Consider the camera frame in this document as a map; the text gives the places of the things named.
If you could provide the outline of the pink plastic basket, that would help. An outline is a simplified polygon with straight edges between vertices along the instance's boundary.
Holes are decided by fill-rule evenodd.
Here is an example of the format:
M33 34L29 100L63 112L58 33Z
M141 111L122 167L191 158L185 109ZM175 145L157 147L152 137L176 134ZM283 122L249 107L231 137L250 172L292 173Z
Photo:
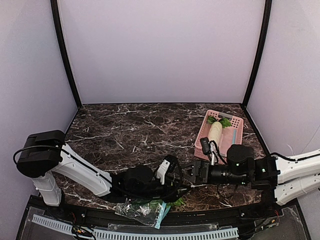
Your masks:
M231 147L231 145L242 144L244 120L240 117L233 116L227 113L215 111L212 109L207 110L194 143L194 156L204 160L208 160L208 158L203 154L200 139L208 137L211 128L211 124L208 123L208 117L213 117L217 120L226 118L231 123L231 126L222 128L221 135L217 144L221 156L225 158L227 155L227 151Z

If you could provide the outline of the clear zip top bag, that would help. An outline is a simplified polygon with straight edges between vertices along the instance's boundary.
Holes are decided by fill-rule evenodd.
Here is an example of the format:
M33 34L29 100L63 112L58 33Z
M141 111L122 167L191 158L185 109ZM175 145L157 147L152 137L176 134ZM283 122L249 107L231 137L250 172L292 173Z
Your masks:
M115 214L135 220L145 226L160 229L161 223L170 211L171 206L163 200L126 199L118 203Z

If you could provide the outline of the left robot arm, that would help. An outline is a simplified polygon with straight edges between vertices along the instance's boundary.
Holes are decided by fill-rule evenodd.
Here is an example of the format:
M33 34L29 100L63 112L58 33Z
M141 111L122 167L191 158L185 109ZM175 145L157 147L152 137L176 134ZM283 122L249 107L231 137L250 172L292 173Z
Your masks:
M63 191L53 173L64 175L109 203L127 200L172 203L183 195L183 174L176 157L167 155L155 171L138 165L114 174L79 156L65 142L61 130L29 135L12 158L17 170L32 180L44 203L52 207L60 206L63 200Z

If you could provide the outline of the left black frame post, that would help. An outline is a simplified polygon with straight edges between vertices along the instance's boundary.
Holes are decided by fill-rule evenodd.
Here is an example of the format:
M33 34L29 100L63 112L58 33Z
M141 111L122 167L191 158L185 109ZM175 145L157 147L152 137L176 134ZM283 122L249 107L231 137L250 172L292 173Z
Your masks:
M71 68L68 52L67 52L67 47L65 43L65 38L63 34L63 28L62 28L62 22L60 18L60 11L59 11L59 6L58 6L58 1L57 0L50 0L50 6L51 6L51 12L52 12L52 18L53 18L53 23L54 23L54 29L55 29L55 34L58 42L58 47L60 51L60 56L62 59L62 63L64 66L64 70L67 76L68 84L74 99L74 102L76 104L77 109L80 109L82 107L82 102L81 98L76 86L76 81L73 75L73 71Z

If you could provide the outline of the right black frame post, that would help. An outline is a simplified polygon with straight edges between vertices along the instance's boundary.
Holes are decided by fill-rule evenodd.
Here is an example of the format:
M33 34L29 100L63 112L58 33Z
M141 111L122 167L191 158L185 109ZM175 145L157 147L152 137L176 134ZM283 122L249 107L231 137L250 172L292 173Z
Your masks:
M263 16L262 16L262 22L261 22L261 28L260 28L260 34L259 34L259 39L257 43L256 53L255 53L251 73L249 76L247 88L241 104L244 111L247 110L250 97L252 95L254 85L256 82L258 70L260 67L264 46L267 38L267 33L268 33L269 21L270 21L271 10L272 10L272 2L273 2L272 0L265 0L264 2L264 10L263 10Z

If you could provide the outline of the green cucumber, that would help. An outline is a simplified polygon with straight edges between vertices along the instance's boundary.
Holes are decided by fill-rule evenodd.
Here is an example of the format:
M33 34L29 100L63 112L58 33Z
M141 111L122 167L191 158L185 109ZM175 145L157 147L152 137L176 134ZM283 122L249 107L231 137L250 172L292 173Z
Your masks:
M180 207L180 206L185 205L185 202L184 202L183 197L180 197L176 201L168 202L166 205L169 207Z

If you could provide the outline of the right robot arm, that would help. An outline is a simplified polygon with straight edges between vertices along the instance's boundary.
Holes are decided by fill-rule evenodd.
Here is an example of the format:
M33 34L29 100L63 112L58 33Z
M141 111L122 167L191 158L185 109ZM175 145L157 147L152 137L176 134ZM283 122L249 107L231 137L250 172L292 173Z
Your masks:
M251 147L233 144L226 164L195 160L182 165L184 178L195 185L250 185L261 199L283 206L320 186L320 151L285 157L271 153L255 159Z

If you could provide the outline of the black frame post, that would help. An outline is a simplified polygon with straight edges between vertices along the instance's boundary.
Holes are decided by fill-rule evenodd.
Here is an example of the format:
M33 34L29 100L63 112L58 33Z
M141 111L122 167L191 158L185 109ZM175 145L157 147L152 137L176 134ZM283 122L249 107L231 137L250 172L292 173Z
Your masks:
M256 53L255 53L251 73L249 76L247 88L241 104L244 111L247 110L250 97L252 95L254 85L256 82L258 70L260 67L264 46L267 38L267 33L268 33L269 21L270 21L271 10L272 10L272 2L273 2L272 0L265 0L264 2L264 10L263 10L263 16L262 16L262 22L261 22L261 28L260 28L260 34L259 34L259 39L257 43Z
M62 28L62 22L60 18L60 11L59 11L59 6L58 6L58 1L57 0L50 0L50 6L51 6L51 12L52 12L52 18L53 18L53 23L54 23L54 29L55 29L55 34L58 42L58 47L60 51L60 56L62 59L62 63L64 66L64 70L67 76L68 84L74 99L74 102L76 104L77 109L80 109L82 107L82 102L81 98L76 86L76 81L73 75L73 71L71 68L68 52L67 52L67 47L65 43L65 38L63 34L63 28Z

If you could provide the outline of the black front table rail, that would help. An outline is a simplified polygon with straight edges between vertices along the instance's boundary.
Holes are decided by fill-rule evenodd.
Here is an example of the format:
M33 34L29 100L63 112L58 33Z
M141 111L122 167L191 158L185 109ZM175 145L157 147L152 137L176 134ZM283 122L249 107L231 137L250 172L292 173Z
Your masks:
M152 228L191 226L217 223L219 226L234 226L252 231L257 227L255 221L266 220L274 215L274 211L264 209L260 203L207 211L172 212L168 207L156 202L138 205L137 210L129 213L118 213L115 210L83 207L73 204L48 206L47 212L54 218L79 226L138 225Z

